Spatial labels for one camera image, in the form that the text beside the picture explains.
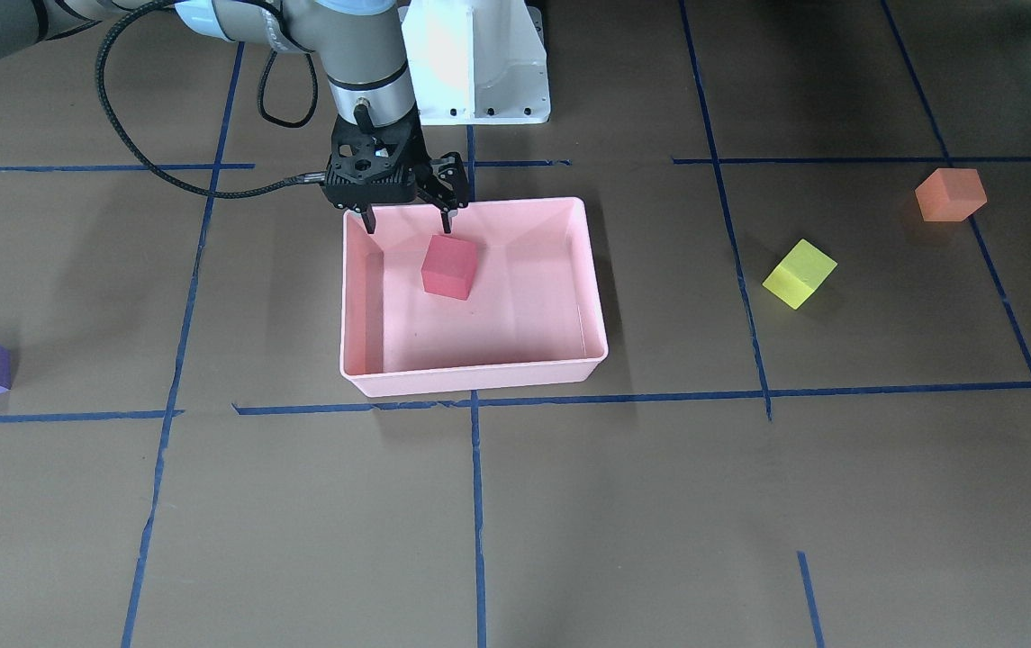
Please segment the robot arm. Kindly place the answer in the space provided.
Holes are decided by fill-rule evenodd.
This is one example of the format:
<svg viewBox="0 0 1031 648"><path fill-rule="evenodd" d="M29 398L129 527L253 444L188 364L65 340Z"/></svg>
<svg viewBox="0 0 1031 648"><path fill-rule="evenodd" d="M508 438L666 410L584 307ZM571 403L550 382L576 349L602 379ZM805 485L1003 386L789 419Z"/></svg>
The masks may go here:
<svg viewBox="0 0 1031 648"><path fill-rule="evenodd" d="M177 179L131 139L107 90L115 42L134 23L174 11L191 32L267 46L269 58L301 55L311 95L328 86L337 108L327 165L263 187L223 192ZM62 40L109 23L95 59L95 89L117 137L158 179L214 200L250 200L285 187L317 185L334 208L357 213L375 232L374 208L424 201L445 233L469 204L456 152L426 148L402 20L394 1L0 1L0 60L38 42Z"/></svg>

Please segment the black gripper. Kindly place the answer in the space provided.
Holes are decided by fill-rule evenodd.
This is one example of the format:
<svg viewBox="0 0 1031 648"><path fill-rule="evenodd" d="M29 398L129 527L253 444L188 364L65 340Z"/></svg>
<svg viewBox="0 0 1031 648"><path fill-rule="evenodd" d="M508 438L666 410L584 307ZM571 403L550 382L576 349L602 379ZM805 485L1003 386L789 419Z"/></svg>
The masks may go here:
<svg viewBox="0 0 1031 648"><path fill-rule="evenodd" d="M430 177L431 158L415 116L374 127L368 134L340 117L331 127L322 192L340 209L360 206L360 219L368 235L374 235L376 229L371 205L415 201L421 185ZM440 208L439 213L442 233L448 237L457 210Z"/></svg>

